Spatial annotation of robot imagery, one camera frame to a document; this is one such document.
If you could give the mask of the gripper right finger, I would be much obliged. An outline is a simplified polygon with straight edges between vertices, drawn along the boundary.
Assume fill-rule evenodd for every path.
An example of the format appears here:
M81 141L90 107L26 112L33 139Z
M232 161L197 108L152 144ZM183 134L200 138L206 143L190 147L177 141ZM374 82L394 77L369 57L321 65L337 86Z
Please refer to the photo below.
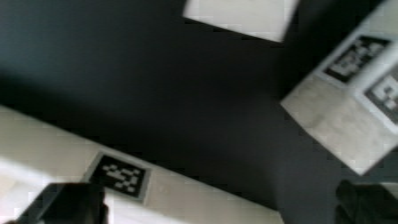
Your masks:
M334 224L398 224L398 199L380 184L342 180L335 198Z

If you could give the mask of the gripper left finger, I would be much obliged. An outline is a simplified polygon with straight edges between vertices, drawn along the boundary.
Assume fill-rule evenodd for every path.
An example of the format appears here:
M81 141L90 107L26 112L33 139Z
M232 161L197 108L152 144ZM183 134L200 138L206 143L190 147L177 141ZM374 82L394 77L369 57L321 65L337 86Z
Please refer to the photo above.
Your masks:
M108 224L104 188L90 183L49 183L16 224Z

